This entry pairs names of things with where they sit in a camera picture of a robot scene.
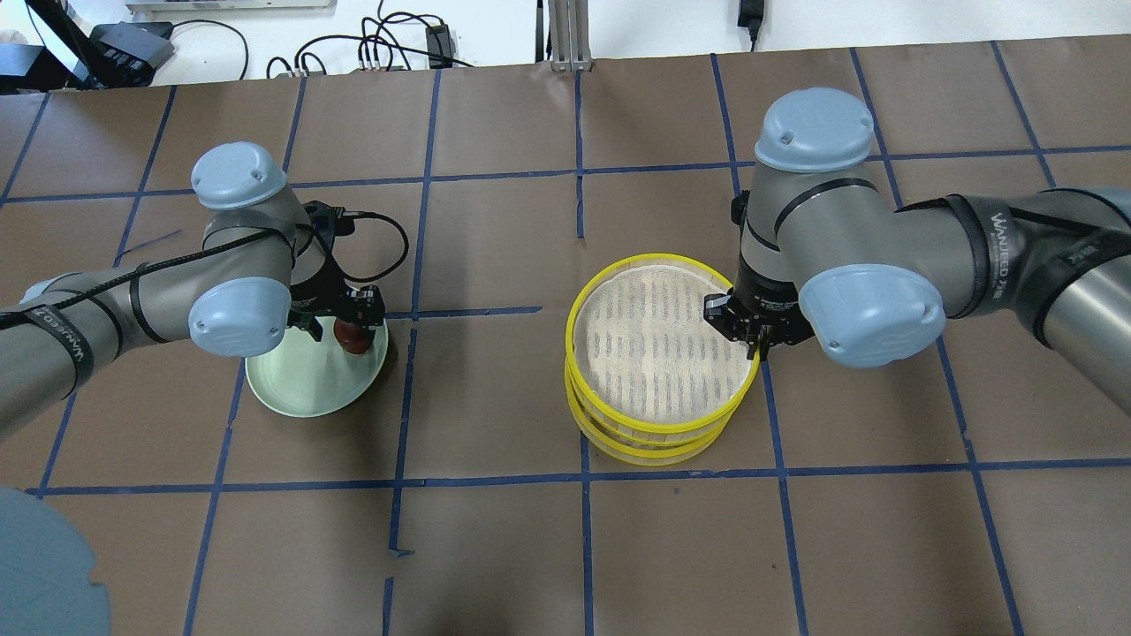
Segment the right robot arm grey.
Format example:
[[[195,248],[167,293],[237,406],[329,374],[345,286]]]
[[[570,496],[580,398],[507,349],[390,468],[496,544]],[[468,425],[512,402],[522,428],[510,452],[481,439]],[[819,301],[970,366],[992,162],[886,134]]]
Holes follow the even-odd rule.
[[[831,87],[776,100],[756,173],[732,199],[739,276],[703,321],[748,349],[815,338],[845,367],[916,355],[946,323],[1009,310],[1128,410],[1128,191],[1051,188],[884,204],[863,164],[864,101]]]

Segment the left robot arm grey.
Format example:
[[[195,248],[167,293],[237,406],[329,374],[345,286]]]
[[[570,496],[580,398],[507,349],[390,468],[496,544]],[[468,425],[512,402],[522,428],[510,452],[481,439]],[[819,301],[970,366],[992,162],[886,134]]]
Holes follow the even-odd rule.
[[[70,270],[3,307],[3,441],[126,352],[191,341],[216,356],[252,359],[288,329],[347,359],[378,355],[347,405],[383,362],[383,294],[375,281],[399,269],[411,247],[387,215],[300,204],[262,146],[226,141],[202,154],[191,186],[211,218],[201,250],[166,261]],[[399,257],[371,276],[342,270],[333,248],[355,220],[397,231]],[[90,581],[95,556],[80,531],[48,502],[3,487],[3,635],[110,635],[110,598]]]

